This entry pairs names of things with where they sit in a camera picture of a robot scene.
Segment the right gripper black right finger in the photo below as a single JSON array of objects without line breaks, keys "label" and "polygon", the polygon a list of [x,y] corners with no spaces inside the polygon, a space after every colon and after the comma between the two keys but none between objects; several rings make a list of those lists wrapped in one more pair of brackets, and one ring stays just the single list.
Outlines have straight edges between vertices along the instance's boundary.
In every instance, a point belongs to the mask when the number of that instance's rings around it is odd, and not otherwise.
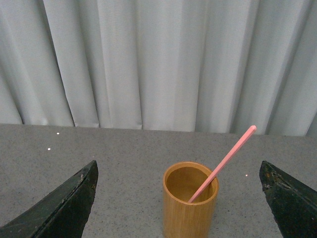
[{"label": "right gripper black right finger", "polygon": [[262,161],[259,177],[282,236],[315,238],[317,192],[267,161]]}]

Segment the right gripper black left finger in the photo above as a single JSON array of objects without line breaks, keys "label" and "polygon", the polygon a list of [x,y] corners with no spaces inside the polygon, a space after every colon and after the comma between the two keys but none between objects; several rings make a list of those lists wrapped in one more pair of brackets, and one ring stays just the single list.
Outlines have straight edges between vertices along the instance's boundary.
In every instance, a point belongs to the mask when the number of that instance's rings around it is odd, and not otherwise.
[{"label": "right gripper black left finger", "polygon": [[95,200],[98,166],[91,161],[0,229],[2,238],[80,238]]}]

